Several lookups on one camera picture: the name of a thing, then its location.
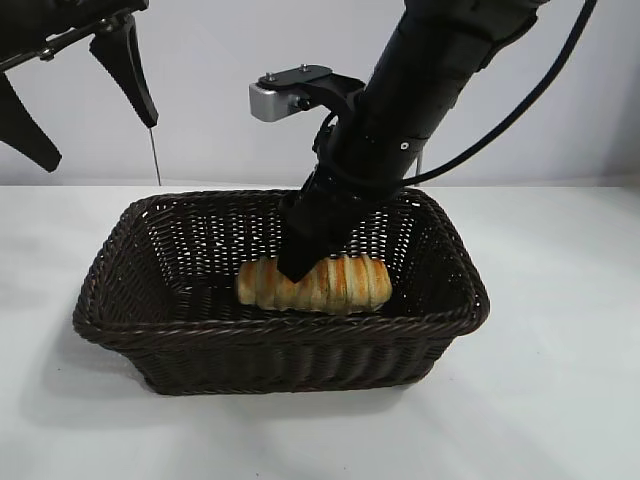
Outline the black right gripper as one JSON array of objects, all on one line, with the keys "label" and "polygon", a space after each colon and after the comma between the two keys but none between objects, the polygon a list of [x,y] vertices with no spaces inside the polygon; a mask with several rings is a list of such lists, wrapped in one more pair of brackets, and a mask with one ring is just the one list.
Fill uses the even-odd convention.
[{"label": "black right gripper", "polygon": [[293,283],[341,248],[353,225],[373,207],[395,197],[397,188],[354,185],[340,177],[326,162],[323,149],[313,172],[298,191],[282,199],[283,243],[277,268]]}]

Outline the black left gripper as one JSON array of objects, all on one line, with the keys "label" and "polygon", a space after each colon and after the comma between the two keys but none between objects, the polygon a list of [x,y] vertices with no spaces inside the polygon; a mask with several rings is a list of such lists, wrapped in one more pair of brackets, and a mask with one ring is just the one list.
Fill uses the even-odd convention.
[{"label": "black left gripper", "polygon": [[[144,76],[133,12],[148,1],[2,1],[1,69],[8,70],[34,57],[51,58],[59,49],[54,36],[93,33],[89,51],[119,86],[147,128],[159,114]],[[54,172],[61,153],[33,120],[5,73],[1,73],[1,141],[45,171]]]}]

